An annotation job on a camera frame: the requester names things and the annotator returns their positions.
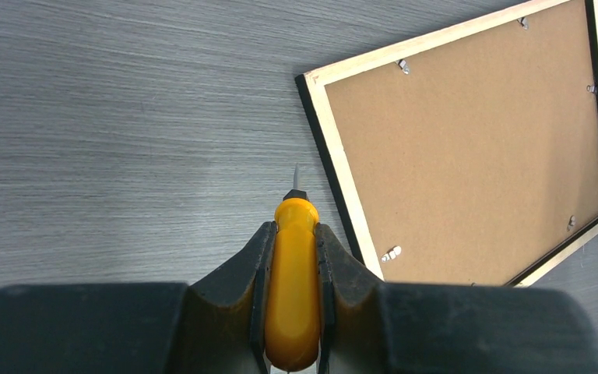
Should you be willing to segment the black picture frame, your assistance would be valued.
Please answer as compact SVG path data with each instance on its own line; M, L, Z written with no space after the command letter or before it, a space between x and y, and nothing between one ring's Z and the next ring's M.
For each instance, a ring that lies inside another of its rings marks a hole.
M524 2L296 82L378 278L526 287L598 235L598 1Z

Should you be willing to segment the yellow handled screwdriver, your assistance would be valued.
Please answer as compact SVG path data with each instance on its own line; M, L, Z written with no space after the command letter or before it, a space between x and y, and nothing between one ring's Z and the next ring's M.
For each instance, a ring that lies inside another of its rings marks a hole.
M266 355L285 372L311 366L321 334L315 228L318 211L300 186L299 167L292 189L276 208L277 226L265 317Z

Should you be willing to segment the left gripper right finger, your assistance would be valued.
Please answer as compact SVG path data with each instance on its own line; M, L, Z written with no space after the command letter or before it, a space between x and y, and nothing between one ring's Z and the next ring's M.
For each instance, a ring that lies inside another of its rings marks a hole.
M315 228L321 337L318 373L392 373L380 305L381 280L327 224Z

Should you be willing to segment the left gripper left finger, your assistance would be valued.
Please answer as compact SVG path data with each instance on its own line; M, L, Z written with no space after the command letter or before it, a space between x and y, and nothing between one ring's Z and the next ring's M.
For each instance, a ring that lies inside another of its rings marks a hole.
M268 373L264 317L277 226L265 222L225 263L189 286L169 373Z

